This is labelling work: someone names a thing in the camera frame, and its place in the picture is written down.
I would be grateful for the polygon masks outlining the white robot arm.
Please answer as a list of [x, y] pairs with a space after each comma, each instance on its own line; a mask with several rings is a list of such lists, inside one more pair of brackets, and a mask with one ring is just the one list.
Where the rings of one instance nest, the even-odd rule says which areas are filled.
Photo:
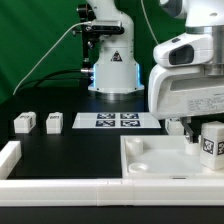
[[109, 100], [148, 91], [148, 107], [158, 120], [224, 113], [224, 0], [159, 0], [172, 17], [185, 20], [185, 32], [157, 45], [148, 86], [140, 83], [133, 56], [134, 24], [114, 0], [86, 0], [96, 18], [84, 27], [101, 44], [88, 72], [89, 92]]

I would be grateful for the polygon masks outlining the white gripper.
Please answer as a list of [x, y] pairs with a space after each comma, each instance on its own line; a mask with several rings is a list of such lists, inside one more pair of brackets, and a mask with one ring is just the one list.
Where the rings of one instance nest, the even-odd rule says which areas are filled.
[[186, 117], [224, 113], [224, 75], [204, 75], [202, 66], [156, 65], [149, 76], [148, 106], [158, 120], [181, 118], [185, 138], [193, 143]]

